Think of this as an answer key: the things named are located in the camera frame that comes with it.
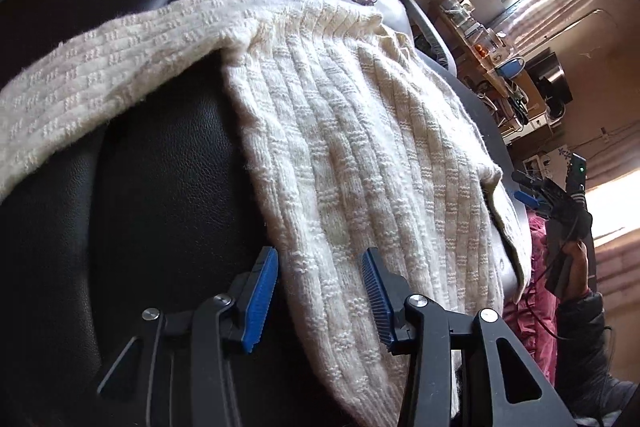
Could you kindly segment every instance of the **silver screw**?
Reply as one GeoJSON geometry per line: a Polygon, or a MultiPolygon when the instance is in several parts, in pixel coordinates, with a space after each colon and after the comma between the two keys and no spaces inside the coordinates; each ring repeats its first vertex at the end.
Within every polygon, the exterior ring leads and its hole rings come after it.
{"type": "Polygon", "coordinates": [[[424,308],[429,303],[429,300],[424,295],[419,293],[409,296],[409,304],[416,308],[424,308]]]}
{"type": "Polygon", "coordinates": [[[160,310],[158,308],[147,308],[142,312],[142,318],[146,321],[154,321],[160,316],[160,310]]]}
{"type": "Polygon", "coordinates": [[[231,304],[231,301],[233,300],[226,293],[219,293],[218,295],[216,295],[213,298],[215,299],[217,304],[220,304],[221,306],[227,306],[228,304],[231,304]]]}
{"type": "Polygon", "coordinates": [[[485,322],[495,322],[498,320],[498,314],[491,308],[485,308],[480,312],[480,318],[485,322]]]}

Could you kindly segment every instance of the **black leather sofa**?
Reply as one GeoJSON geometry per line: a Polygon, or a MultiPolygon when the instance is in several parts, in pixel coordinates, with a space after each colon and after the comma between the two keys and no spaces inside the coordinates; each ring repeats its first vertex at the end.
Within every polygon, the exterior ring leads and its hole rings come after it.
{"type": "MultiPolygon", "coordinates": [[[[0,88],[59,42],[171,1],[5,0],[0,88]]],[[[484,105],[425,60],[460,95],[513,188],[484,105]]],[[[269,243],[222,84],[220,57],[209,55],[55,154],[0,204],[0,425],[68,425],[66,411],[142,310],[194,309],[269,243]]],[[[246,427],[352,425],[313,377],[279,289],[262,342],[233,370],[246,427]]]]}

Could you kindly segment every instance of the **knit texture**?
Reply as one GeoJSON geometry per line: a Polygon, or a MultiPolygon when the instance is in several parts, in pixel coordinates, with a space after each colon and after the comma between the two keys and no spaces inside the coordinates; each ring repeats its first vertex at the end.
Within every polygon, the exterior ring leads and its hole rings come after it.
{"type": "Polygon", "coordinates": [[[306,354],[358,422],[395,425],[406,360],[378,342],[362,252],[378,247],[446,309],[501,312],[486,198],[521,285],[530,262],[475,124],[381,19],[333,0],[179,0],[77,36],[0,92],[0,200],[56,150],[222,50],[306,354]]]}

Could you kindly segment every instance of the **red fabric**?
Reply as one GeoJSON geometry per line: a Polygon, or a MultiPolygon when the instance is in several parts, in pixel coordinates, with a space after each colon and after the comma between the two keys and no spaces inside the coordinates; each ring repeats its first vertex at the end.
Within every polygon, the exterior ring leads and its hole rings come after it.
{"type": "Polygon", "coordinates": [[[553,385],[556,379],[557,341],[535,320],[525,302],[525,297],[527,297],[529,306],[538,318],[550,331],[557,334],[556,308],[558,300],[553,293],[546,290],[546,278],[540,279],[545,270],[545,257],[548,253],[545,220],[535,214],[529,214],[529,230],[533,246],[531,283],[524,291],[518,304],[508,303],[504,306],[502,318],[527,348],[538,367],[545,374],[546,379],[553,385]]]}

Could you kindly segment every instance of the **black jacket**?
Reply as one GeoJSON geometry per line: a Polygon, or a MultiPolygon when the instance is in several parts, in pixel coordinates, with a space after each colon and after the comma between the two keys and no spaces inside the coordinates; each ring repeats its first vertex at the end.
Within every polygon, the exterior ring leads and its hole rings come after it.
{"type": "Polygon", "coordinates": [[[556,391],[574,417],[601,419],[621,410],[637,384],[609,374],[602,295],[589,292],[558,306],[556,391]]]}

